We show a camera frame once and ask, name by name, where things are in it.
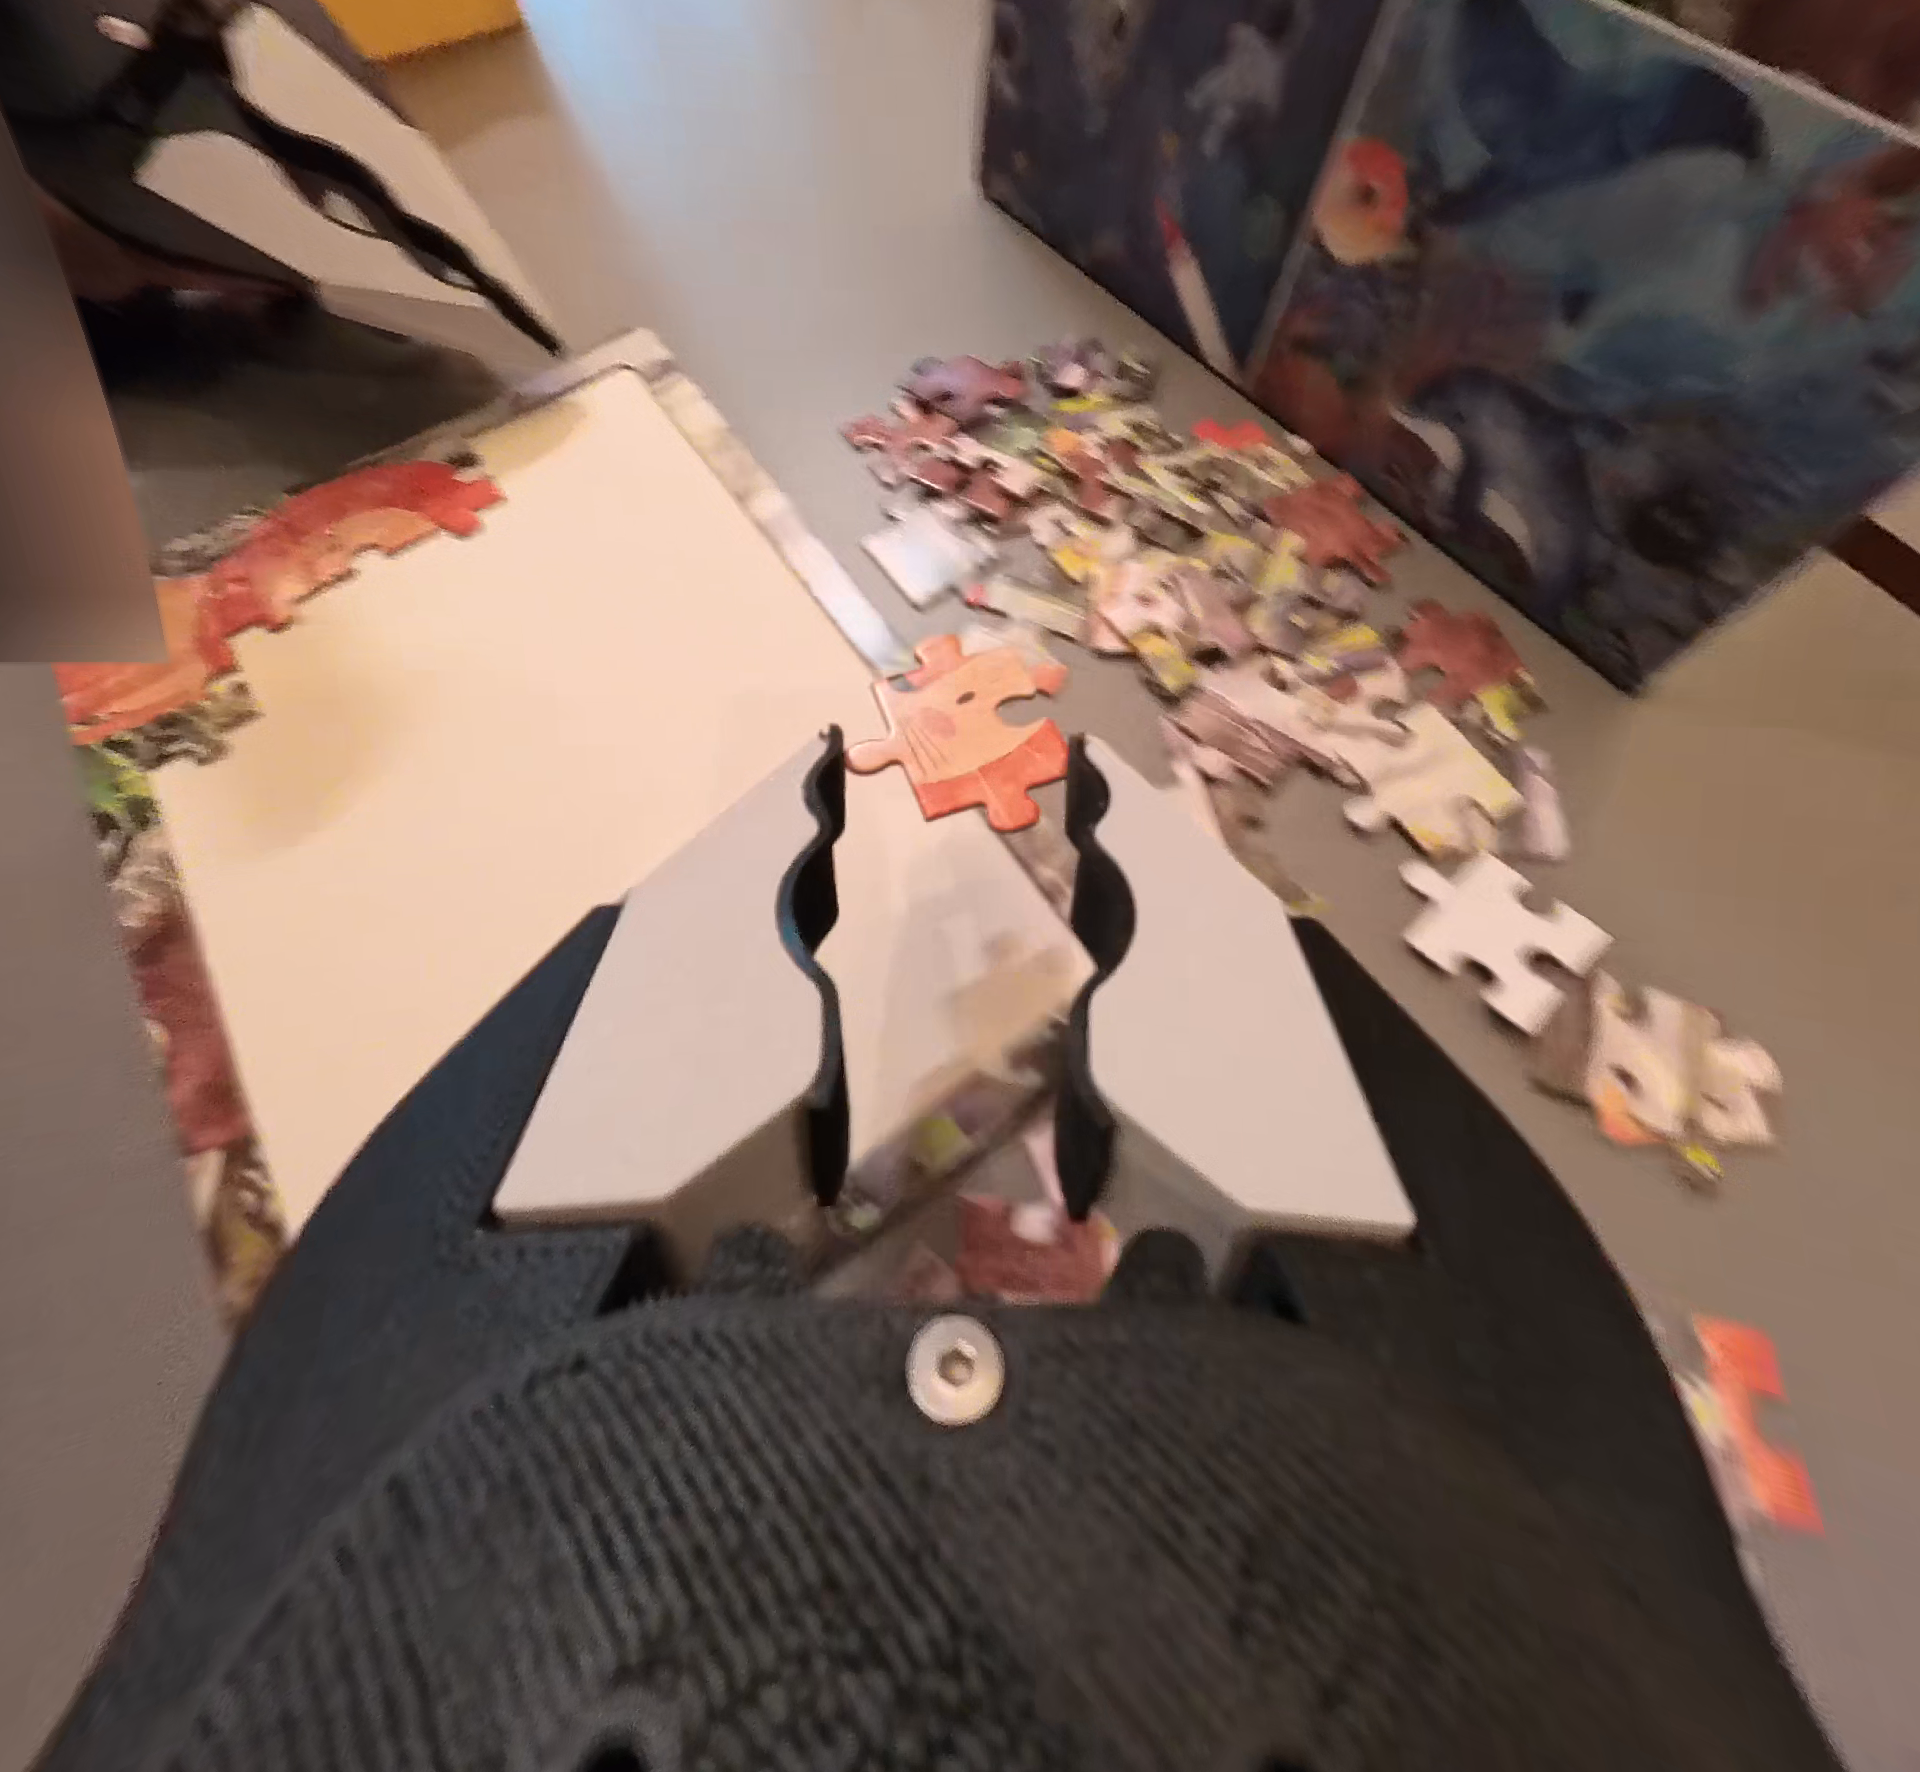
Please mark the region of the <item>printed puzzle storage box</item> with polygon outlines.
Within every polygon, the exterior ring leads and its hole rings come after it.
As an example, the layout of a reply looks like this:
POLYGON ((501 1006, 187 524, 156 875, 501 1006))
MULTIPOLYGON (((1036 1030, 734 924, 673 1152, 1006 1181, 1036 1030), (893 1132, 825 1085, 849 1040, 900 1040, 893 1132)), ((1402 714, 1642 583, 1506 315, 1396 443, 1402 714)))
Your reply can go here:
POLYGON ((980 181, 1627 690, 1916 487, 1916 0, 993 0, 980 181))

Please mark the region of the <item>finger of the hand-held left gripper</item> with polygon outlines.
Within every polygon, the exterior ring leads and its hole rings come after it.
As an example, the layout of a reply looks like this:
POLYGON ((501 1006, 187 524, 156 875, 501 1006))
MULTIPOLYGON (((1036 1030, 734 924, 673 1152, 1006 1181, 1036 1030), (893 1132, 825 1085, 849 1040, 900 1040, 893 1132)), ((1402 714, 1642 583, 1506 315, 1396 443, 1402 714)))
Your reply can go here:
POLYGON ((217 129, 145 146, 137 189, 292 271, 334 316, 467 355, 514 355, 519 268, 467 189, 421 135, 372 186, 310 175, 217 129))
POLYGON ((287 13, 239 9, 223 30, 228 75, 254 130, 301 168, 336 208, 340 230, 363 227, 418 279, 318 278, 330 301, 412 299, 432 305, 432 337, 487 313, 545 355, 563 353, 554 313, 446 153, 385 95, 366 61, 324 49, 287 13))

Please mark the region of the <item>pile of puzzle pieces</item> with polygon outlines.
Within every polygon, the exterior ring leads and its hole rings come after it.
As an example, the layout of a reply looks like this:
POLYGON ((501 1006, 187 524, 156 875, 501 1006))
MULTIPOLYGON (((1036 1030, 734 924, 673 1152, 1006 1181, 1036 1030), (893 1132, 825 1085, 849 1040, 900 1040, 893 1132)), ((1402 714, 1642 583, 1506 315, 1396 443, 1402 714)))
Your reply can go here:
MULTIPOLYGON (((1157 702, 1204 819, 1254 840, 1291 777, 1318 777, 1426 862, 1430 880, 1512 890, 1485 916, 1537 912, 1526 867, 1562 863, 1569 830, 1525 660, 1484 613, 1410 601, 1369 618, 1407 538, 1357 484, 1260 423, 1170 429, 1156 367, 1100 341, 1023 361, 909 367, 886 410, 836 431, 878 484, 862 550, 916 609, 960 599, 981 641, 1051 639, 1130 666, 1157 702)), ((1598 958, 1511 956, 1556 986, 1525 1033, 1533 1085, 1619 1149, 1659 1154, 1715 1190, 1727 1156, 1774 1146, 1781 1072, 1712 1008, 1627 985, 1598 958)), ((1708 1313, 1650 1314, 1739 1530, 1825 1530, 1812 1472, 1769 1426, 1786 1403, 1772 1337, 1708 1313)))

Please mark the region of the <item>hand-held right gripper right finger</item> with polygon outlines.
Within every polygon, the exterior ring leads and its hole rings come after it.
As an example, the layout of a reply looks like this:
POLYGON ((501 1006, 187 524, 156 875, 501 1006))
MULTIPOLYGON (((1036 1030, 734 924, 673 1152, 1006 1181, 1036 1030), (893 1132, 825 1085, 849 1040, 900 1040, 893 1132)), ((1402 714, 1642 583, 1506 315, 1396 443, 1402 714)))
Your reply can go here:
POLYGON ((1412 1197, 1283 903, 1089 736, 1069 741, 1063 836, 1089 962, 1056 1093, 1065 1213, 1160 1188, 1233 1237, 1412 1240, 1412 1197))

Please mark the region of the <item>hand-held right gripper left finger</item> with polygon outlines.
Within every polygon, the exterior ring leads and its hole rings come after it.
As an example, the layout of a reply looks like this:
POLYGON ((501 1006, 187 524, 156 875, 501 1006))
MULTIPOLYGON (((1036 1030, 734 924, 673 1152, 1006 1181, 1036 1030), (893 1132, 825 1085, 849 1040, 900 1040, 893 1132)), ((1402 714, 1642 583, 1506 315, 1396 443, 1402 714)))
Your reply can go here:
POLYGON ((677 1264, 740 1226, 831 1209, 852 1161, 839 919, 847 773, 819 736, 629 888, 493 1213, 640 1223, 677 1264))

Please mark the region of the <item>puzzle frame tray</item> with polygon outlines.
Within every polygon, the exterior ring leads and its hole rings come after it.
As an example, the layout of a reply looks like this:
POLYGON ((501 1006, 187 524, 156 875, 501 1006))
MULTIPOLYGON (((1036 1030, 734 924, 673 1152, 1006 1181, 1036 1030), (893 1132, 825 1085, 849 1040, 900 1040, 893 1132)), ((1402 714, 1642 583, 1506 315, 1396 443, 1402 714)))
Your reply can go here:
POLYGON ((909 660, 655 335, 388 464, 457 460, 502 488, 481 532, 244 641, 224 755, 74 746, 233 1322, 565 930, 812 734, 875 736, 909 660))

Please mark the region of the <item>joined orange puzzle pieces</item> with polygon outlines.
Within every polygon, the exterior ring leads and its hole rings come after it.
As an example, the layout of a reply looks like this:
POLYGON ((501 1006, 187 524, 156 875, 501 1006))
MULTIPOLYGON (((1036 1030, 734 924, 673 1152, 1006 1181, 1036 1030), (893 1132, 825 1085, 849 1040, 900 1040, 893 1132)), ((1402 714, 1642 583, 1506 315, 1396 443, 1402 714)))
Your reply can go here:
POLYGON ((290 632, 362 559, 476 538, 502 497, 470 460, 380 464, 164 545, 153 562, 164 656, 55 668, 72 743, 121 751, 140 769, 224 755, 259 716, 244 641, 290 632))

